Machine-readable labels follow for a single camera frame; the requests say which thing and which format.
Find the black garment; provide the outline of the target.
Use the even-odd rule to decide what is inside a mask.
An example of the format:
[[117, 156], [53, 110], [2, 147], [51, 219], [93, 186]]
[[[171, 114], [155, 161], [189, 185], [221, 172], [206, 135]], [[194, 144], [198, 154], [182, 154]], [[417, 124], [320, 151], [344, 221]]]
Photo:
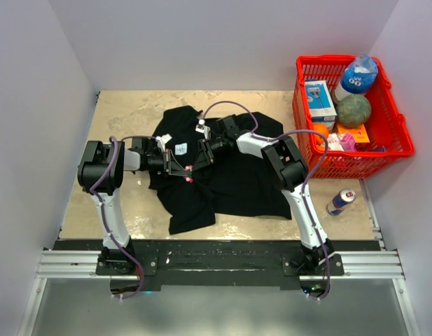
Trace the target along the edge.
[[[202, 138], [195, 131], [199, 115], [192, 106], [166, 110], [153, 132], [156, 136], [172, 136], [167, 147], [183, 167], [193, 164], [197, 157], [197, 142]], [[272, 186], [264, 162], [237, 150], [193, 173], [192, 183], [180, 176], [152, 172], [149, 188], [156, 191], [171, 216], [171, 235], [213, 225], [219, 213], [291, 219], [291, 208]]]

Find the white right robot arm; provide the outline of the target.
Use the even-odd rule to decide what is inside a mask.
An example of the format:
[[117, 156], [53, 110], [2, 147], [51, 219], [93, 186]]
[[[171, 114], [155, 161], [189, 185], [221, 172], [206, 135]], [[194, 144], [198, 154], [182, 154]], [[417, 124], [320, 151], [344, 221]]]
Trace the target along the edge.
[[312, 203], [309, 179], [313, 173], [290, 134], [270, 138], [240, 130], [231, 116], [219, 119], [218, 123], [225, 134], [212, 139], [205, 120], [202, 118], [197, 122], [195, 131], [202, 133], [204, 139], [199, 141], [200, 153], [193, 170], [214, 163], [221, 153], [232, 148], [262, 159], [272, 185], [286, 198], [298, 224], [302, 246], [302, 261], [298, 269], [305, 268], [313, 275], [325, 271], [327, 279], [330, 279], [330, 259], [335, 251]]

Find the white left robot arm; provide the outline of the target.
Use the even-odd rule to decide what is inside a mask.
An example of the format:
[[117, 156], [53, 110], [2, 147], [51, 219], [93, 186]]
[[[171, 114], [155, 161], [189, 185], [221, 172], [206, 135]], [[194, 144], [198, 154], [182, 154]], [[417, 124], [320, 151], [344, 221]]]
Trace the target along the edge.
[[170, 135], [131, 136], [131, 147], [125, 140], [111, 137], [108, 143], [88, 141], [78, 166], [77, 179], [83, 192], [89, 194], [97, 208], [104, 233], [98, 265], [119, 274], [142, 275], [132, 238], [120, 206], [120, 187], [125, 172], [153, 172], [178, 176], [191, 182], [192, 168], [183, 167], [166, 148]]

